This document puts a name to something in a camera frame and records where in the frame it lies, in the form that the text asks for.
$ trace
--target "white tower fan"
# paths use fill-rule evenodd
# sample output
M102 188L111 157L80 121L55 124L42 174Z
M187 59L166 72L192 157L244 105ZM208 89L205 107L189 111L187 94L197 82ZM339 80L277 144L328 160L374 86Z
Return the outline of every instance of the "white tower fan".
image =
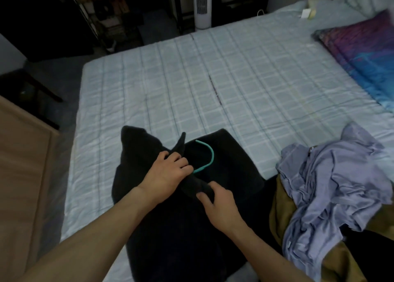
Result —
M212 0L193 1L195 31L210 28L212 26Z

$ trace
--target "teal drawstring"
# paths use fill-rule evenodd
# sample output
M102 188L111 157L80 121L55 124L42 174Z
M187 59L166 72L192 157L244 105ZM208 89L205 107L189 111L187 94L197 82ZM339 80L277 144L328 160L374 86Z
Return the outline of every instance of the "teal drawstring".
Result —
M211 164L213 163L213 161L214 161L214 156L215 156L214 150L212 149L211 146L209 146L208 144L206 144L206 143L204 143L204 142L202 142L202 141L200 141L200 140L196 140L196 142L197 142L197 143L200 143L200 144L203 144L203 145L205 145L205 146L207 146L207 147L211 150L212 158L211 158L211 161L210 161L208 164L206 164L205 166L200 167L199 169L195 169L195 170L193 171L193 173L200 172L201 170L204 170L206 167L208 167L209 165L211 165Z

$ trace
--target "wooden dresser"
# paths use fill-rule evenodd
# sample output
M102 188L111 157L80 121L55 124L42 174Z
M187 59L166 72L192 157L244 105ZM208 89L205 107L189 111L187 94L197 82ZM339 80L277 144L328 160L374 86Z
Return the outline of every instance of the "wooden dresser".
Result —
M58 131L0 96L0 280L37 258Z

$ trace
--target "bed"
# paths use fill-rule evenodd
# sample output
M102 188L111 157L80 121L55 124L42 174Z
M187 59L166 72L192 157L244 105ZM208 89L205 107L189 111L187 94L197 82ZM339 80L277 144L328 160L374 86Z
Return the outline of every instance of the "bed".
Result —
M365 19L345 4L305 2L85 65L71 155L62 240L112 205L123 125L166 147L225 128L264 178L281 150L340 137L356 121L386 147L377 162L394 179L394 118L359 87L311 33ZM123 249L106 281L132 281Z

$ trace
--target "finger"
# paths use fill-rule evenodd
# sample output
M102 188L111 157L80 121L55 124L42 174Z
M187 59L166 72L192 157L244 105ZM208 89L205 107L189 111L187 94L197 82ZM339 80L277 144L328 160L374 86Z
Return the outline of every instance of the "finger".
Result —
M169 155L167 160L169 160L171 162L175 162L176 160L179 160L180 158L181 158L181 155L179 153L173 152L172 154Z
M187 175L190 175L190 174L192 174L192 173L193 173L193 171L194 171L194 169L193 169L193 166L192 166L192 165L187 165L187 166L185 166L185 167L181 168L181 170L184 172L184 174L185 174L185 177L186 177Z
M210 182L208 185L211 186L212 190L218 191L220 189L225 189L224 187L222 187L221 185L219 185L217 182Z
M203 204L205 213L208 214L214 208L214 205L212 204L211 200L209 200L208 196L203 192L197 193L196 196L198 200L200 200L201 203Z
M175 164L178 167L182 168L182 167L189 165L189 162L186 158L180 158L179 160L175 161Z
M162 151L161 153L159 153L159 155L157 156L157 160L164 160L165 157L168 155L168 151Z

